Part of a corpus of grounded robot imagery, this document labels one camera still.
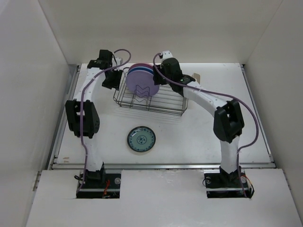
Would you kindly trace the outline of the wire dish rack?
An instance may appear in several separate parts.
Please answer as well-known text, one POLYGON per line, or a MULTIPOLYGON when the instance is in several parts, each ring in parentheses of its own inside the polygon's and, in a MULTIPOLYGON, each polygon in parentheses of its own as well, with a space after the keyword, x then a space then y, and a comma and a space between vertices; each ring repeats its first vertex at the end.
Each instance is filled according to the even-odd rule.
POLYGON ((169 85, 160 85, 154 95, 150 95, 148 86, 136 85, 134 91, 131 91, 126 84, 129 69, 129 67, 123 69, 120 89, 113 96, 113 100, 120 107, 176 116, 182 116, 187 110, 188 99, 175 93, 169 85))

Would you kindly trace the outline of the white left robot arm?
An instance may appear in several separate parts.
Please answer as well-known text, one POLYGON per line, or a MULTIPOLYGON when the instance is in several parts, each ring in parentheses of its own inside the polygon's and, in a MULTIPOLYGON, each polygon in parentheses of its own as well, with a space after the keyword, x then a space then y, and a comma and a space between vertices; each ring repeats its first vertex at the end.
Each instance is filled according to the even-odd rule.
POLYGON ((98 153, 96 134, 100 128, 100 118, 94 100, 102 87, 119 90, 123 64, 121 58, 115 58, 109 50, 100 50, 99 56, 87 66, 87 75, 78 94, 65 103, 70 131, 80 138, 85 151, 85 164, 82 176, 77 176, 80 184, 90 181, 99 188, 106 182, 106 176, 100 172, 103 160, 98 153))

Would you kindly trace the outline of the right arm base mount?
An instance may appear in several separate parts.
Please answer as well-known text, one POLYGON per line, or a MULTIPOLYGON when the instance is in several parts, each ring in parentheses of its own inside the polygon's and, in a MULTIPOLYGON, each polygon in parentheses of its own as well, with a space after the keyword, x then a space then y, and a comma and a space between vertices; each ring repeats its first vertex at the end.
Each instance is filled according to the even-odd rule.
POLYGON ((206 188, 207 198, 249 198, 251 199, 255 193, 254 186, 247 178, 245 173, 238 173, 230 180, 225 180, 221 173, 204 173, 202 181, 206 188))

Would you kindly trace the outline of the blue plate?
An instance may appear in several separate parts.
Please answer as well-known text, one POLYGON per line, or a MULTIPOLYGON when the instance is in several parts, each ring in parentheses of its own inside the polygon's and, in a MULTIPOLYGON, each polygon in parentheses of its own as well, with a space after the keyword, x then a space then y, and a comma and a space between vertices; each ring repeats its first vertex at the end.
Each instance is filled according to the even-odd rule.
POLYGON ((145 71, 145 72, 148 72, 150 74, 153 74, 153 69, 152 68, 149 68, 149 67, 134 67, 134 68, 131 68, 128 73, 132 73, 134 71, 145 71))

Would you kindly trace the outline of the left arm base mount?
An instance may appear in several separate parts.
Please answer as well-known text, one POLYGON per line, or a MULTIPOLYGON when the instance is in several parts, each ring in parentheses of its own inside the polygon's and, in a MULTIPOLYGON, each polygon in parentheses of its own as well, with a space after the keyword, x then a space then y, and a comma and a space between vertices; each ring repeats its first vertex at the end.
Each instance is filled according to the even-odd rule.
POLYGON ((77 199, 119 199, 120 173, 105 173, 101 179, 86 174, 83 186, 76 191, 77 199))

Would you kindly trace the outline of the lilac plate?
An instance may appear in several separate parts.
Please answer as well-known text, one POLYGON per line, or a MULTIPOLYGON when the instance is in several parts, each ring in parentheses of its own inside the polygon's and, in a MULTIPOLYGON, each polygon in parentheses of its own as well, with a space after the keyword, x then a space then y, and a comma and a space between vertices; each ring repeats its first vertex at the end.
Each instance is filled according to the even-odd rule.
POLYGON ((153 75, 146 71, 128 73, 125 82, 128 90, 138 97, 154 96, 160 89, 159 85, 154 84, 153 75))

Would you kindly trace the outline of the teal patterned plate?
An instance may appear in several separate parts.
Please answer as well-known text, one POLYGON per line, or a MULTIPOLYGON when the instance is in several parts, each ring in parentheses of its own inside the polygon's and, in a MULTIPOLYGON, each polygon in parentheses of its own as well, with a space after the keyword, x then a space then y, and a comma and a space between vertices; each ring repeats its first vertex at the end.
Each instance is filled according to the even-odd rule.
POLYGON ((151 128, 138 126, 128 133, 126 141, 132 151, 144 153, 154 147, 156 135, 151 128))

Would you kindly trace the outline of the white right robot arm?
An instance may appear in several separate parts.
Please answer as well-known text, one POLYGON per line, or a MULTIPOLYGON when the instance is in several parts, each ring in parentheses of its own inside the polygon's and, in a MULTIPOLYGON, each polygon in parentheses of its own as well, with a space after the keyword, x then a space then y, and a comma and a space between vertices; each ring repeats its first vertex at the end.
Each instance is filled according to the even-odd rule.
POLYGON ((239 140, 244 128, 240 103, 236 99, 222 100, 205 90, 192 76, 183 74, 175 58, 153 63, 155 83, 169 84, 172 90, 204 108, 213 118, 213 132, 221 145, 220 183, 231 186, 240 174, 239 140))

